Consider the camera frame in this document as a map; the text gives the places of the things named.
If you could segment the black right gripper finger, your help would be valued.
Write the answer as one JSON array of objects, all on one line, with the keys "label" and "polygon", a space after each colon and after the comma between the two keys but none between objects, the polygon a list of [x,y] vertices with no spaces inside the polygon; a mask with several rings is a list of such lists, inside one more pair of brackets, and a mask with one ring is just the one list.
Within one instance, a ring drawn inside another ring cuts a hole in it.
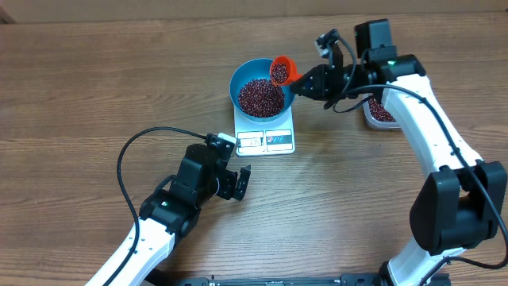
[{"label": "black right gripper finger", "polygon": [[327,68],[327,65],[317,65],[297,78],[292,85],[304,84],[307,82],[315,85],[323,85],[325,82],[325,73],[327,72]]},{"label": "black right gripper finger", "polygon": [[322,100],[324,98],[321,88],[314,88],[312,85],[291,84],[291,91],[298,95],[312,100]]}]

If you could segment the red scoop with blue handle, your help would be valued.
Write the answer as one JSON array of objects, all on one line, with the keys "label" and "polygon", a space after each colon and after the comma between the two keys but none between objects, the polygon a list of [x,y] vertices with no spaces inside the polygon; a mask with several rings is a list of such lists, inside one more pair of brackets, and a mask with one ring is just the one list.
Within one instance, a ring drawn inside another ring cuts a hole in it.
[{"label": "red scoop with blue handle", "polygon": [[276,86],[287,86],[302,77],[297,65],[287,56],[276,57],[270,66],[270,78]]}]

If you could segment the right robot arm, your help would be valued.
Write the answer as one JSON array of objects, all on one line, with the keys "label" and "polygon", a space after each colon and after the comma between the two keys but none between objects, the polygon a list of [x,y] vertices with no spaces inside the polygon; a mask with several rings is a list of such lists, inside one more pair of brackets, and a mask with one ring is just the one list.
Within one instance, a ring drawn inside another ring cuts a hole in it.
[{"label": "right robot arm", "polygon": [[382,285],[435,285],[445,265],[507,232],[501,212],[507,173],[487,163],[456,131],[415,55],[401,55],[388,20],[355,28],[355,44],[335,29],[315,41],[325,59],[290,85],[291,90],[334,109],[343,99],[380,102],[415,152],[425,182],[410,209],[412,237],[386,261]]}]

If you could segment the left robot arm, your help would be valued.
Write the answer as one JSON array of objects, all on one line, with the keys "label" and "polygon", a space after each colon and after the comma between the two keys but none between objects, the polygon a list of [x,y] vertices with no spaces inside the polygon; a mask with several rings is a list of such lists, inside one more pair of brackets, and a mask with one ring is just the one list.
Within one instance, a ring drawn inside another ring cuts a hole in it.
[{"label": "left robot arm", "polygon": [[89,285],[139,285],[197,225],[203,204],[213,196],[244,198],[251,173],[226,169],[236,147],[233,137],[193,144],[175,175],[164,179],[142,203],[138,223]]}]

